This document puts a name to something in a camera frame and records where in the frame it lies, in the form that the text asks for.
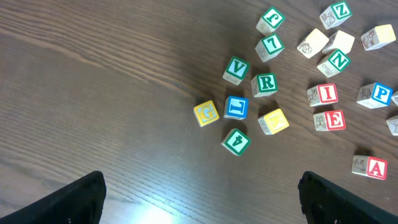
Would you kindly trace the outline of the green J block upper left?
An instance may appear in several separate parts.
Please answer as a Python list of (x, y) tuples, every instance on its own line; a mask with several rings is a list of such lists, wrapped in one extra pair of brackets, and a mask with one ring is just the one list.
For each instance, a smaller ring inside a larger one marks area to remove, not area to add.
[(285, 21), (285, 16), (274, 6), (270, 7), (259, 19), (256, 29), (264, 36), (275, 32)]

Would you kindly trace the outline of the green Z block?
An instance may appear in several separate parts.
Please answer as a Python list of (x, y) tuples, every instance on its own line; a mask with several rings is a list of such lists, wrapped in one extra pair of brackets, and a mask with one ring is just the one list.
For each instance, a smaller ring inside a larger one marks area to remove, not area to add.
[(344, 23), (353, 15), (346, 1), (336, 2), (328, 6), (321, 14), (320, 20), (326, 30), (332, 29)]

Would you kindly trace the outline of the blue 2 block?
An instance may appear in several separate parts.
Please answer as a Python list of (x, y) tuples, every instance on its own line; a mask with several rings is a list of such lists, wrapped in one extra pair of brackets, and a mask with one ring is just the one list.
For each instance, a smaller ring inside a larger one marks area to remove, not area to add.
[(386, 119), (387, 126), (393, 136), (398, 135), (398, 116)]

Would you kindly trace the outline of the blue L block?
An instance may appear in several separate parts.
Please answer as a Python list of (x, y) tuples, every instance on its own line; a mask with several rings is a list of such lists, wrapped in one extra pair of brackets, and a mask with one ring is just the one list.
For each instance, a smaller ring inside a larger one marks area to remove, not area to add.
[(224, 118), (243, 120), (248, 115), (249, 100), (238, 96), (227, 97), (224, 105)]

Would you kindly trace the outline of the green N block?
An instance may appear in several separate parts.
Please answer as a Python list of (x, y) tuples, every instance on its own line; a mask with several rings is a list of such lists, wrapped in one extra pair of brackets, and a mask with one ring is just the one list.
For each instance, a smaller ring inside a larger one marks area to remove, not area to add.
[(319, 62), (317, 68), (330, 78), (341, 73), (350, 63), (351, 59), (340, 49), (336, 49)]

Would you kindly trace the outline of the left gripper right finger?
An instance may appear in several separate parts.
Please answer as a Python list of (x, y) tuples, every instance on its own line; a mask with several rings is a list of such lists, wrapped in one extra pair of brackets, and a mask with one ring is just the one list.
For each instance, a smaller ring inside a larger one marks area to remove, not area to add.
[(326, 180), (306, 171), (298, 183), (302, 213), (308, 223), (397, 224), (393, 215)]

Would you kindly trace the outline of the pale yellow block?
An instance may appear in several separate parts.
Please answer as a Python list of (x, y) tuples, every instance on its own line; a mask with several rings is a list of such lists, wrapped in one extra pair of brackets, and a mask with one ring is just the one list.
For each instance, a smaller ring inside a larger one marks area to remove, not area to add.
[(340, 49), (344, 54), (348, 54), (351, 52), (354, 41), (354, 36), (338, 30), (329, 37), (329, 42), (322, 48), (322, 53), (328, 55), (334, 50)]

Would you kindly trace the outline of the red I block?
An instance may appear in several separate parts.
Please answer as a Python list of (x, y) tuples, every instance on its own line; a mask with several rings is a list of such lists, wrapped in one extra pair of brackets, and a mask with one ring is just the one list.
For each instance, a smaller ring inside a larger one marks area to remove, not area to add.
[(338, 93), (334, 83), (311, 87), (307, 90), (307, 96), (311, 107), (338, 102)]

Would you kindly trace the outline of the yellow block left upper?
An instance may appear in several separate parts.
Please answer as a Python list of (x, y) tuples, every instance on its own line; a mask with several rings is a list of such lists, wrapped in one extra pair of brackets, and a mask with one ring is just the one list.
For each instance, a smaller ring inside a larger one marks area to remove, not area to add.
[(319, 53), (329, 42), (329, 38), (319, 29), (314, 29), (298, 44), (297, 50), (306, 58), (311, 58)]

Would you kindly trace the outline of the green 7 block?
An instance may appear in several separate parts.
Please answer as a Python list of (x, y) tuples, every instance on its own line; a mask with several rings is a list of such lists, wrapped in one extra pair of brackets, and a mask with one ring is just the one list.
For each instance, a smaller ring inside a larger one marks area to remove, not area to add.
[(272, 34), (261, 39), (255, 47), (255, 50), (262, 62), (267, 62), (268, 60), (278, 56), (284, 49), (284, 44), (277, 34)]

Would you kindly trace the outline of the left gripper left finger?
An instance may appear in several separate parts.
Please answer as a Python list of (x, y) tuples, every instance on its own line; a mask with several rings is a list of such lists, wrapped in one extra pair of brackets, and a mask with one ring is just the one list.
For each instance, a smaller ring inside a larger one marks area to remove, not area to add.
[(100, 222), (106, 184), (96, 170), (54, 193), (1, 218), (1, 224), (48, 224)]

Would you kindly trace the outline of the green R block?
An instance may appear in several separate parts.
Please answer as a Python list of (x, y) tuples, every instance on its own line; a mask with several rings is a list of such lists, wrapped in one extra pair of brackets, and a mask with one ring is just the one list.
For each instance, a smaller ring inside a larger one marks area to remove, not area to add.
[(251, 80), (252, 93), (255, 98), (271, 96), (279, 89), (274, 73), (256, 75)]

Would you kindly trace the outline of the red A block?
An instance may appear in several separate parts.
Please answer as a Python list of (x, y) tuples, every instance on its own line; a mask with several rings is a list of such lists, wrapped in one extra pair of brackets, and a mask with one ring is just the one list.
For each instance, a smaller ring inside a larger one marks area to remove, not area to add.
[(388, 162), (372, 156), (354, 155), (351, 172), (374, 179), (386, 180)]

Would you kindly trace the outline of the green V block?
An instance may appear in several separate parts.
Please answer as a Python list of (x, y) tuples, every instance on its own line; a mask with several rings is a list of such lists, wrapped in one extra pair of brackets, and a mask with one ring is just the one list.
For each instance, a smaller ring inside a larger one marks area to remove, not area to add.
[(247, 75), (250, 64), (243, 59), (233, 56), (226, 67), (223, 79), (234, 84), (239, 85)]

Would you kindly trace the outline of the yellow block near L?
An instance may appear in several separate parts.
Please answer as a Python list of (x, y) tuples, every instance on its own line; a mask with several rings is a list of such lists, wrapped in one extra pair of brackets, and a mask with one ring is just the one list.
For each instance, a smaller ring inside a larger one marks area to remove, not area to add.
[(289, 127), (280, 108), (259, 117), (258, 122), (265, 135), (273, 135)]

